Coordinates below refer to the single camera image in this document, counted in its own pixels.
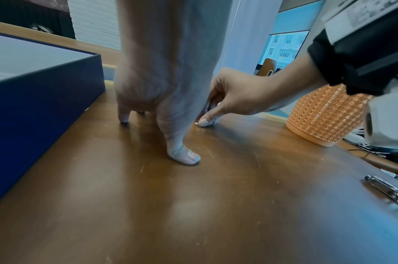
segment white device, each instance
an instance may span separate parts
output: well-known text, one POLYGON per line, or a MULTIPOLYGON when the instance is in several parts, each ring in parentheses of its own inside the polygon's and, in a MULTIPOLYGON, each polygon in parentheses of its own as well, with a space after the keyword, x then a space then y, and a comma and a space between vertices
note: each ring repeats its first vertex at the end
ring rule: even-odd
MULTIPOLYGON (((398 0, 344 0, 322 17, 322 21, 325 22, 328 40, 333 45, 397 8, 398 0)), ((378 64, 389 65, 397 58, 398 52, 369 64, 368 68, 377 69, 378 64)), ((365 139, 370 145, 398 147, 397 77, 390 81, 385 94, 373 98, 364 110, 365 139)))

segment metal tool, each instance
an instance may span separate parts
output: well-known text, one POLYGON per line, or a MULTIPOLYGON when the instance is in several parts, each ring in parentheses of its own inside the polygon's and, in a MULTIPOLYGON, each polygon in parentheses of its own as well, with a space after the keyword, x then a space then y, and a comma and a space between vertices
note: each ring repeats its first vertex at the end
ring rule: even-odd
POLYGON ((398 188, 396 188, 394 185, 376 176, 367 175, 364 177, 364 179, 366 182, 373 185, 379 191, 386 194, 388 197, 398 203, 398 188))

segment orange woven basket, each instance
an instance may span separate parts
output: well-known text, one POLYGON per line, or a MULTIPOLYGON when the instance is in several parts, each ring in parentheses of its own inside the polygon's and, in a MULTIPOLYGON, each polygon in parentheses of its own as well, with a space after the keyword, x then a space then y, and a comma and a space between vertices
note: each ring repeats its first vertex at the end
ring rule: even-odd
POLYGON ((299 99, 286 126, 298 136, 330 147, 362 123, 362 111, 371 95, 349 96, 345 85, 324 86, 299 99))

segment fingernail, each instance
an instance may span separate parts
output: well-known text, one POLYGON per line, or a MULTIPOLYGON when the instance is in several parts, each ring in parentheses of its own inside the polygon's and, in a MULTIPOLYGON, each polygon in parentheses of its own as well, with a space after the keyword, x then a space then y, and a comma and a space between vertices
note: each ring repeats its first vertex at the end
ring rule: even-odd
POLYGON ((199 120, 200 127, 205 127, 205 126, 207 126, 207 124, 208 124, 208 121, 206 119, 202 118, 199 120))

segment navy blue box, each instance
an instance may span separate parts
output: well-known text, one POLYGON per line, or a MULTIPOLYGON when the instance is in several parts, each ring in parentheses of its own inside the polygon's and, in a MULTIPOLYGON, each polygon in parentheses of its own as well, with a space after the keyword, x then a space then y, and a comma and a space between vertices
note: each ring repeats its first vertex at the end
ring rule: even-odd
POLYGON ((0 36, 0 198, 104 90, 99 54, 0 36))

